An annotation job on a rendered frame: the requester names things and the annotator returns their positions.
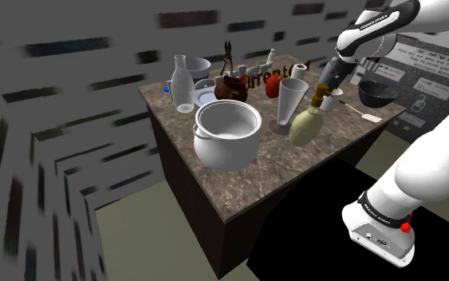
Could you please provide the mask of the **small white mug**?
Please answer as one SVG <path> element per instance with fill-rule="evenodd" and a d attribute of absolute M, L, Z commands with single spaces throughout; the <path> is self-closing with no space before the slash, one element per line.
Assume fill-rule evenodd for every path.
<path fill-rule="evenodd" d="M 341 89 L 333 89 L 328 96 L 323 98 L 320 109 L 325 112 L 332 112 L 339 104 L 343 93 Z"/>

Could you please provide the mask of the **white paper towel roll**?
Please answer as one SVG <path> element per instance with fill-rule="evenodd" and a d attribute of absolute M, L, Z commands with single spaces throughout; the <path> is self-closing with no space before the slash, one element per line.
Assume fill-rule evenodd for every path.
<path fill-rule="evenodd" d="M 303 80 L 309 67 L 305 64 L 294 64 L 290 67 L 290 76 L 295 79 Z"/>

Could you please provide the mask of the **tall white cone cup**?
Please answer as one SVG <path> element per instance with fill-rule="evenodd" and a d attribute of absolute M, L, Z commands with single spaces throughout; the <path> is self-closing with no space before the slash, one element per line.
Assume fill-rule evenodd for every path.
<path fill-rule="evenodd" d="M 289 121 L 308 89 L 308 83 L 297 78 L 288 77 L 280 81 L 278 115 L 269 124 L 273 133 L 278 135 L 289 134 Z"/>

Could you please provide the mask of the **white spatula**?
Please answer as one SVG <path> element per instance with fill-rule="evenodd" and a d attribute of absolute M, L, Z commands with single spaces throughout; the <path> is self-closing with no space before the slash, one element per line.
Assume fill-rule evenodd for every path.
<path fill-rule="evenodd" d="M 365 119 L 365 120 L 367 120 L 367 121 L 371 121 L 371 122 L 373 122 L 373 123 L 379 123 L 379 122 L 382 121 L 382 118 L 377 117 L 377 116 L 374 116 L 374 115 L 372 115 L 372 114 L 362 113 L 361 111 L 359 111 L 359 110 L 353 108 L 351 105 L 345 103 L 345 102 L 342 101 L 342 100 L 339 100 L 339 102 L 340 102 L 341 104 L 345 105 L 346 107 L 350 108 L 350 109 L 353 110 L 354 112 L 358 113 L 358 114 L 360 115 L 361 118 L 363 118 L 363 119 Z"/>

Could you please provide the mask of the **olive green soap dispenser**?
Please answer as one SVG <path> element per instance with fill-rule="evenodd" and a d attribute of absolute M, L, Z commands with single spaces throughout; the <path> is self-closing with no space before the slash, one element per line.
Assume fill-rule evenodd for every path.
<path fill-rule="evenodd" d="M 320 107 L 324 96 L 329 94 L 330 89 L 327 85 L 319 84 L 316 87 L 316 93 L 310 102 L 310 106 L 295 117 L 290 127 L 289 141 L 292 145 L 306 145 L 320 132 L 324 123 Z"/>

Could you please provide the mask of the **red apple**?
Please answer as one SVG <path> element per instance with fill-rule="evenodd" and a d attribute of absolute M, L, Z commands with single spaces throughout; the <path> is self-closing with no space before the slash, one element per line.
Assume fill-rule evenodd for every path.
<path fill-rule="evenodd" d="M 266 96 L 269 98 L 278 98 L 279 88 L 283 76 L 281 75 L 271 75 L 266 81 Z"/>

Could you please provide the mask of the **brown letter sign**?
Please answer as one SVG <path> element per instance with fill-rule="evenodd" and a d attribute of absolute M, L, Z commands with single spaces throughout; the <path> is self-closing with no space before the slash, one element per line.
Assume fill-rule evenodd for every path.
<path fill-rule="evenodd" d="M 305 61 L 305 62 L 300 63 L 300 64 L 305 64 L 310 69 L 311 61 Z M 282 69 L 274 69 L 271 72 L 267 71 L 268 68 L 269 68 L 269 66 L 267 64 L 248 68 L 248 69 L 245 70 L 245 73 L 244 73 L 244 75 L 248 76 L 248 78 L 249 78 L 249 81 L 248 81 L 246 87 L 248 89 L 254 89 L 256 86 L 259 86 L 261 83 L 265 84 L 267 79 L 271 75 L 275 75 L 275 74 L 281 75 L 281 76 L 283 76 L 283 78 L 291 77 L 289 75 L 290 74 L 290 67 L 287 68 L 284 65 Z"/>

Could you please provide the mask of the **brown teapot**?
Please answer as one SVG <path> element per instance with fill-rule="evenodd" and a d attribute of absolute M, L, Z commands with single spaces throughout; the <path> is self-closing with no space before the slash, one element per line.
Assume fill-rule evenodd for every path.
<path fill-rule="evenodd" d="M 224 76 L 223 79 L 215 86 L 215 97 L 218 100 L 230 99 L 245 102 L 248 98 L 247 83 L 248 76 L 241 77 Z"/>

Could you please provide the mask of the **marble top dark table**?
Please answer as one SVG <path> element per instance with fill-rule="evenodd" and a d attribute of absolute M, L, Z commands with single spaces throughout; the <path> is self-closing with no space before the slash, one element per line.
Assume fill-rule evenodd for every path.
<path fill-rule="evenodd" d="M 361 104 L 357 86 L 341 84 L 343 100 L 362 113 L 382 118 L 373 123 L 342 105 L 325 117 L 309 144 L 292 146 L 286 136 L 272 133 L 278 102 L 263 85 L 248 92 L 248 104 L 261 114 L 256 159 L 237 172 L 205 167 L 195 154 L 195 114 L 181 114 L 161 81 L 139 88 L 147 103 L 165 180 L 170 186 L 216 278 L 221 279 L 250 256 L 267 215 L 315 168 L 334 157 L 357 165 L 388 122 L 405 108 L 390 103 L 371 109 Z"/>

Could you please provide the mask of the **white plate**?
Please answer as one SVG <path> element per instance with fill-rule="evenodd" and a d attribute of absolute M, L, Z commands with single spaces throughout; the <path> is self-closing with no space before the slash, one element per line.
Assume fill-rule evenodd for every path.
<path fill-rule="evenodd" d="M 195 91 L 195 105 L 199 108 L 212 101 L 217 101 L 214 85 Z"/>

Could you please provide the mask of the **large white pot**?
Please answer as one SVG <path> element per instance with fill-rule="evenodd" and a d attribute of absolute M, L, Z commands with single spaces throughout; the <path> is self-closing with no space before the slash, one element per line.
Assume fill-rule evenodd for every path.
<path fill-rule="evenodd" d="M 206 167 L 241 170 L 258 155 L 261 126 L 261 115 L 252 105 L 229 99 L 208 102 L 195 114 L 195 153 Z"/>

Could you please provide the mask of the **white bowl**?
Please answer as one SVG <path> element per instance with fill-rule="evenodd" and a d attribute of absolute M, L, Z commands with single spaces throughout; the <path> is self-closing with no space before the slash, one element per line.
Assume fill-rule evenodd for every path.
<path fill-rule="evenodd" d="M 201 57 L 186 57 L 185 63 L 187 71 L 191 75 L 194 83 L 209 77 L 211 63 L 207 59 Z"/>

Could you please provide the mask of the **clear glass bottle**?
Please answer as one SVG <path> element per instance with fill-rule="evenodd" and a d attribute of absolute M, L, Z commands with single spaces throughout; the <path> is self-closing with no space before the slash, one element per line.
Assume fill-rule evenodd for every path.
<path fill-rule="evenodd" d="M 175 55 L 175 71 L 171 77 L 171 95 L 179 113 L 190 113 L 195 107 L 195 83 L 186 67 L 186 56 Z"/>

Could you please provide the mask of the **black robot stand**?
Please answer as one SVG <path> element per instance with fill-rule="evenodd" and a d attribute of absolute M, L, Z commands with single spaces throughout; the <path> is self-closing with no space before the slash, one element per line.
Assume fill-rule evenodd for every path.
<path fill-rule="evenodd" d="M 349 237 L 342 209 L 375 179 L 333 159 L 267 216 L 247 266 L 260 281 L 449 281 L 449 222 L 418 208 L 412 261 L 398 268 Z"/>

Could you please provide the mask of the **grey wall poster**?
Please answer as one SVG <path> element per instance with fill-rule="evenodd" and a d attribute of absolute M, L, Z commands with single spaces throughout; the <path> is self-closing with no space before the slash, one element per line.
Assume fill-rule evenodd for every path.
<path fill-rule="evenodd" d="M 400 93 L 394 102 L 406 110 L 387 130 L 409 143 L 449 115 L 449 48 L 399 35 L 376 71 L 357 67 L 351 82 L 361 81 L 378 81 Z"/>

